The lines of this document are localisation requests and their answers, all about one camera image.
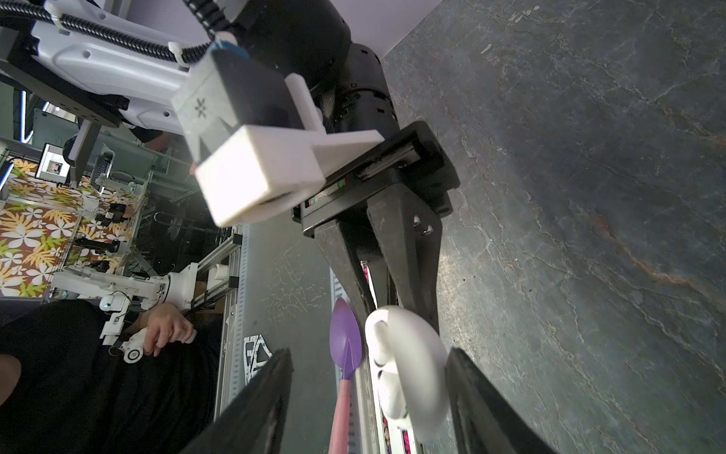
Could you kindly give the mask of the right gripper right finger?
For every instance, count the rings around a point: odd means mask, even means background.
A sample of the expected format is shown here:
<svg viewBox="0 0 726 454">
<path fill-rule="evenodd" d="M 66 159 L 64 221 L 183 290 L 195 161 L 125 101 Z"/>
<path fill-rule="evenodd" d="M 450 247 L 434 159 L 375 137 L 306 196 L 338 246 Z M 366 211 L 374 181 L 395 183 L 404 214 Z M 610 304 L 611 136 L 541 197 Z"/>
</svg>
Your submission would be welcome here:
<svg viewBox="0 0 726 454">
<path fill-rule="evenodd" d="M 461 348 L 450 351 L 445 376 L 459 453 L 555 453 Z"/>
</svg>

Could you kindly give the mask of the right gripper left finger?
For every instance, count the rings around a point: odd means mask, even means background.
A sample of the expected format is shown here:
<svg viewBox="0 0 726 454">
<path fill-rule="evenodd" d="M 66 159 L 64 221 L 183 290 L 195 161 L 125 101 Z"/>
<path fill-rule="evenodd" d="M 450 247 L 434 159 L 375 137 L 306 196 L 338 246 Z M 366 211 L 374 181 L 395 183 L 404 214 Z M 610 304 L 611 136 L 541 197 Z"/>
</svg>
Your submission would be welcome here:
<svg viewBox="0 0 726 454">
<path fill-rule="evenodd" d="M 215 422 L 183 452 L 279 453 L 293 372 L 290 350 L 277 350 Z"/>
</svg>

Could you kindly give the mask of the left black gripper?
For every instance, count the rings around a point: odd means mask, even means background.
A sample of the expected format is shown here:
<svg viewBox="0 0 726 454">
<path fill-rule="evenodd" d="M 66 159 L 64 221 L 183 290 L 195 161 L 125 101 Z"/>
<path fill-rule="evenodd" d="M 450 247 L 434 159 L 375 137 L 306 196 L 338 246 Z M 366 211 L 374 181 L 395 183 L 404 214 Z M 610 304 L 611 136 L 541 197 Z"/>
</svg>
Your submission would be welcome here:
<svg viewBox="0 0 726 454">
<path fill-rule="evenodd" d="M 440 218 L 451 214 L 449 192 L 460 184 L 436 135 L 419 120 L 334 172 L 292 209 L 304 235 L 315 236 L 360 327 L 375 310 L 361 264 L 375 238 L 382 256 L 370 262 L 376 304 L 405 308 L 440 331 Z M 368 224 L 366 210 L 372 231 L 359 226 Z"/>
</svg>

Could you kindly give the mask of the white earbud charging case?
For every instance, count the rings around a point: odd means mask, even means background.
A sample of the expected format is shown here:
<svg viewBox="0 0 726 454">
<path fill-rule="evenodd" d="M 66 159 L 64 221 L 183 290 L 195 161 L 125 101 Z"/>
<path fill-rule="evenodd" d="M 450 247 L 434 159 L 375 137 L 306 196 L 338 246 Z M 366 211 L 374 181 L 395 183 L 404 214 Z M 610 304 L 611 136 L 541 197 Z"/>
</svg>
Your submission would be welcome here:
<svg viewBox="0 0 726 454">
<path fill-rule="evenodd" d="M 416 313 L 391 305 L 368 316 L 365 340 L 385 418 L 421 444 L 434 440 L 449 408 L 448 353 L 439 334 Z"/>
</svg>

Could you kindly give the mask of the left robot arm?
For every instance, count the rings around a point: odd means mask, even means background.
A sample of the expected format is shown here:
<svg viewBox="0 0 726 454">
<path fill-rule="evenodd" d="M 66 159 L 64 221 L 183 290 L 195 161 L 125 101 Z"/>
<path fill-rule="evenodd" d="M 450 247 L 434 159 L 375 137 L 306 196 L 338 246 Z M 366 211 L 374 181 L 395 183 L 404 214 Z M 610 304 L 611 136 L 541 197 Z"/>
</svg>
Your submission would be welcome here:
<svg viewBox="0 0 726 454">
<path fill-rule="evenodd" d="M 218 226 L 290 212 L 351 299 L 374 309 L 361 265 L 384 264 L 383 300 L 439 323 L 442 220 L 459 176 L 423 121 L 401 127 L 381 62 L 328 1 L 214 1 L 187 9 L 188 47 L 92 1 L 5 1 L 1 70 L 93 122 L 187 142 Z"/>
</svg>

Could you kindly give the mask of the operator's hand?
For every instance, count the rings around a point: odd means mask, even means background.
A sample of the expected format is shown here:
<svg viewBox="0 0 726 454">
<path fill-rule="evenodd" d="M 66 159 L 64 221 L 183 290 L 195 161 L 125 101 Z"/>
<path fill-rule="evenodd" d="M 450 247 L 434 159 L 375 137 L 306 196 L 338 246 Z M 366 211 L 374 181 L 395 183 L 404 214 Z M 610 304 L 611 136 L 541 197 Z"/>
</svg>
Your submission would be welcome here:
<svg viewBox="0 0 726 454">
<path fill-rule="evenodd" d="M 157 357 L 168 344 L 186 344 L 194 335 L 191 321 L 171 304 L 161 304 L 146 311 L 140 318 L 139 326 L 147 329 L 143 342 L 145 355 Z"/>
</svg>

